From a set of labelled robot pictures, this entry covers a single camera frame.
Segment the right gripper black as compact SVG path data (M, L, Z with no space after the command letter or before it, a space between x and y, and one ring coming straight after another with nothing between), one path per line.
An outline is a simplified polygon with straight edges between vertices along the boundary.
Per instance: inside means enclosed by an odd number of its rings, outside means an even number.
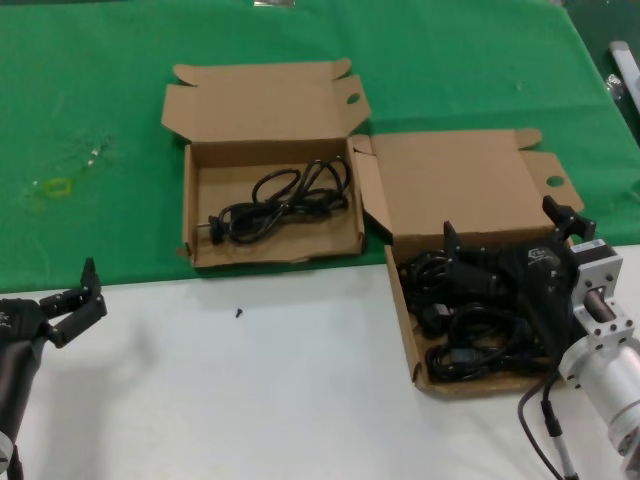
M570 266L566 241L578 236L595 238L596 223L569 205L543 197L542 209L554 224L552 234L499 247L499 267L521 310L568 310L575 273ZM456 296L497 299L506 295L506 284L498 272L497 253L464 248L449 221L443 224L445 277Z

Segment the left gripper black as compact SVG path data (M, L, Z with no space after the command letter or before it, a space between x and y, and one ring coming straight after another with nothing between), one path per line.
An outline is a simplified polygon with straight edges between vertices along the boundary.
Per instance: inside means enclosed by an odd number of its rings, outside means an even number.
M39 301L1 300L1 345L49 340L63 348L107 315L94 259L86 259L80 286Z

